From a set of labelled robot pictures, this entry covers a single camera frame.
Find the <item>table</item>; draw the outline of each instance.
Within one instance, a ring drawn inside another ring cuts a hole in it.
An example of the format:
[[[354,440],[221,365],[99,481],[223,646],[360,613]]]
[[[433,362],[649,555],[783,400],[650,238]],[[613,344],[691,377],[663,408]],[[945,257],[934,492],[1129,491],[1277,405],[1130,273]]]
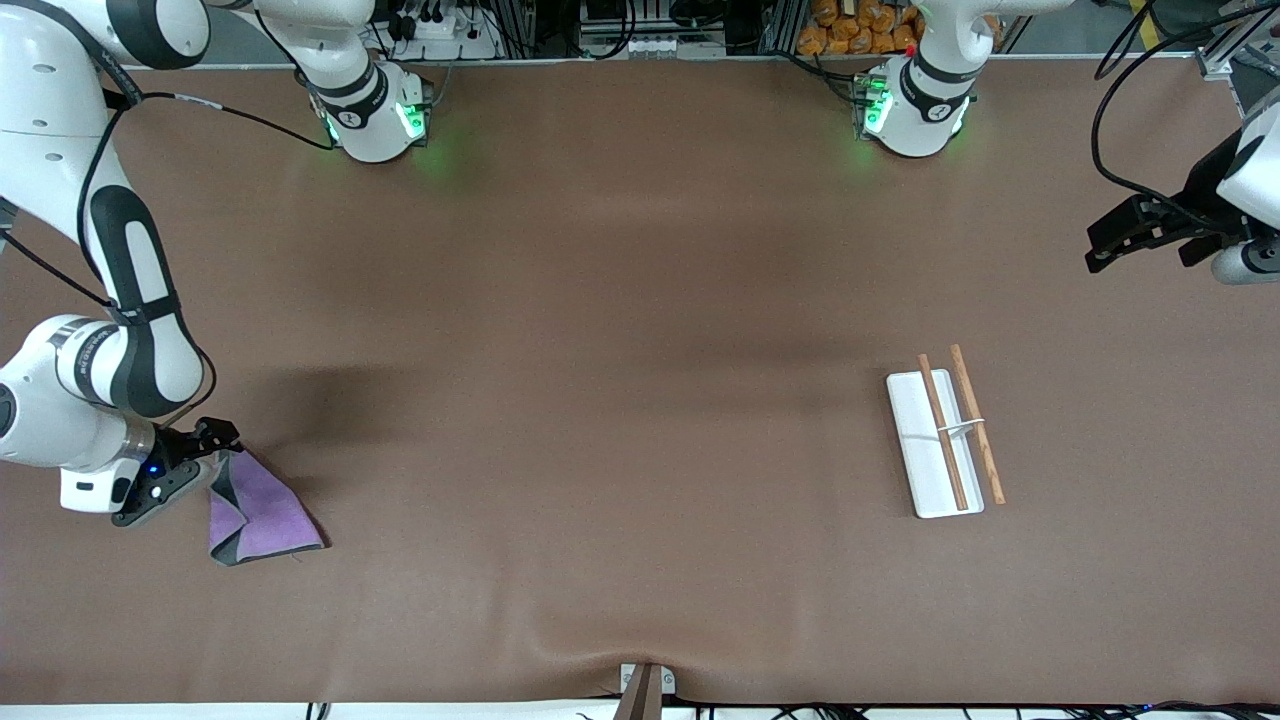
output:
[[[435,70],[436,76],[443,70]],[[1084,270],[1089,61],[993,61],[906,160],[783,63],[457,69],[357,165],[154,101],[118,149],[234,420],[333,547],[220,569],[0,484],[0,701],[1276,701],[1275,288]],[[319,136],[288,73],[143,76]],[[1149,63],[1105,151],[1238,122]],[[81,268],[37,223],[20,237]],[[92,307],[3,256],[4,350]],[[913,516],[884,377],[959,342],[1009,505]]]

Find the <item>wooden chopstick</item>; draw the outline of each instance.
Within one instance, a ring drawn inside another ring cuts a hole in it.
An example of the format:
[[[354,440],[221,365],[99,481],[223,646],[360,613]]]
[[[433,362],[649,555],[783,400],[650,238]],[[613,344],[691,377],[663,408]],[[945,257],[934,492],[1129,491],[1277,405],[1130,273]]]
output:
[[[924,392],[929,396],[929,407],[933,410],[933,424],[938,428],[938,442],[942,443],[942,459],[947,464],[947,475],[951,477],[951,495],[956,500],[956,510],[969,510],[969,501],[964,497],[964,486],[960,483],[960,468],[956,465],[956,451],[951,447],[951,430],[946,429],[947,419],[942,414],[942,401],[938,398],[938,388],[933,384],[933,369],[929,368],[929,356],[923,352],[916,356],[920,363],[920,374],[924,377]]]
[[[982,418],[978,411],[978,397],[973,393],[973,383],[969,382],[969,369],[965,368],[964,355],[960,346],[951,346],[951,364],[955,365],[956,377],[960,378],[960,397],[964,398],[964,411],[968,420]],[[1005,503],[1005,488],[1000,484],[1000,473],[996,471],[996,456],[991,454],[991,441],[987,439],[987,423],[978,423],[978,452],[982,454],[982,469],[987,473],[987,482],[991,483],[991,496],[996,505]]]

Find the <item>robotic arm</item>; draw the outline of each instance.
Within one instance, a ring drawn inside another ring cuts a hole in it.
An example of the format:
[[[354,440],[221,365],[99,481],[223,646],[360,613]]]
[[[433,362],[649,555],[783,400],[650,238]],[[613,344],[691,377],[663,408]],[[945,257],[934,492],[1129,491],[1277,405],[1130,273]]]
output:
[[[1178,249],[1190,268],[1212,258],[1226,284],[1280,281],[1280,90],[1262,99],[1239,131],[1202,158],[1171,200],[1188,213],[1133,195],[1089,225],[1091,273],[1144,247]]]
[[[306,78],[329,133],[362,163],[381,163],[426,138],[422,78],[375,63],[360,31],[374,0],[205,0],[233,10],[280,46]]]
[[[870,101],[861,109],[863,133],[908,158],[933,155],[960,132],[969,90],[995,42],[986,15],[1034,15],[1073,0],[916,0],[925,18],[914,55],[870,70]]]
[[[219,425],[223,439],[207,428],[197,439],[145,420],[200,389],[200,352],[155,220],[110,142],[82,200],[108,127],[99,69],[188,67],[207,41],[198,0],[0,0],[0,196],[82,238],[111,301],[110,320],[45,320],[0,368],[0,459],[60,468],[72,510],[119,511],[145,477],[195,456],[193,442],[233,434]]]

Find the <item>white tray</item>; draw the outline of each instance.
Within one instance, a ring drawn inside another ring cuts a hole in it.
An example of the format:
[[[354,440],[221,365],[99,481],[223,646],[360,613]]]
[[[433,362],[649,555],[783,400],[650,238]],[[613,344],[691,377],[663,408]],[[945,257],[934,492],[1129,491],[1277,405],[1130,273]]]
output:
[[[919,372],[895,373],[884,383],[888,386],[890,405],[893,406],[893,424],[897,425],[897,442],[902,446],[902,461],[906,464],[906,479],[911,484],[915,514],[920,518],[947,518],[982,512],[982,488],[978,486],[978,470],[974,468],[964,428],[951,430],[951,447],[955,448],[960,483],[969,503],[968,510],[959,510],[951,493],[946,460],[942,457],[942,442],[938,439],[937,425],[933,424],[929,396],[924,389],[924,375]],[[951,387],[951,373],[933,370],[933,384],[938,388],[946,424],[960,423],[960,406],[956,404],[955,388]]]

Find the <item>purple cloth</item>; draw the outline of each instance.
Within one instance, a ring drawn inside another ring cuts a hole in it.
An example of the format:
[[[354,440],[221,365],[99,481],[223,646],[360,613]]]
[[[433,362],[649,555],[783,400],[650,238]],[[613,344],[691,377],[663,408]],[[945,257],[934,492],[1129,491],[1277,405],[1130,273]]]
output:
[[[230,454],[209,489],[209,555],[219,565],[324,548],[298,497],[248,452]]]

